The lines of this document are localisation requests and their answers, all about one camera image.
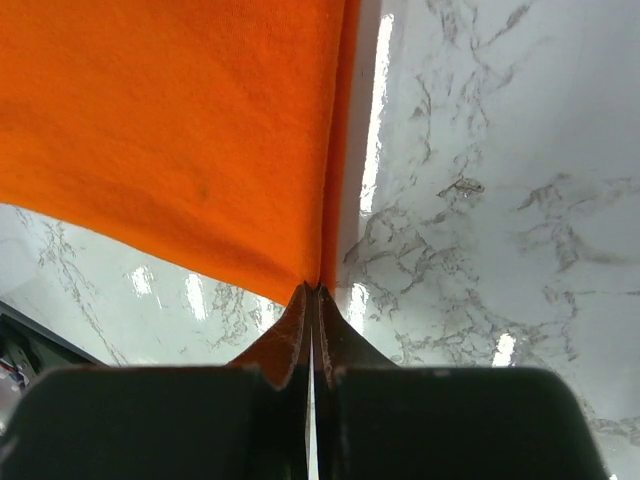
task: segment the glossy surface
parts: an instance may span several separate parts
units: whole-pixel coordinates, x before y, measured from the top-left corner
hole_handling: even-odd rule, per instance
[[[401,365],[554,370],[637,478],[640,5],[363,4],[344,314]],[[279,315],[33,213],[0,226],[0,299],[110,363],[222,363]]]

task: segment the orange fabric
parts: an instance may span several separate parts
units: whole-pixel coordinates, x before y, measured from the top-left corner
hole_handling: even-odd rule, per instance
[[[357,10],[0,2],[0,201],[281,303],[332,285]]]

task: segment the marble countertop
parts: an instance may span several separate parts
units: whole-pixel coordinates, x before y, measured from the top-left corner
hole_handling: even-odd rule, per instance
[[[640,471],[640,4],[363,2],[336,294],[400,365],[534,365]],[[111,364],[223,363],[281,307],[0,207],[0,300]]]

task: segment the dark object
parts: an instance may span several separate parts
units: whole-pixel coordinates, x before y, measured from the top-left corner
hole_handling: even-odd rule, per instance
[[[306,478],[311,346],[321,479],[606,478],[555,375],[399,369],[344,321],[324,287],[307,285],[225,367],[45,375],[2,439],[0,474]]]

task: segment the felt fabric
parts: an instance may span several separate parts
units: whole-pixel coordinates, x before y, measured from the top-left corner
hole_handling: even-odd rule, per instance
[[[333,285],[357,0],[0,2],[0,202],[280,303]]]

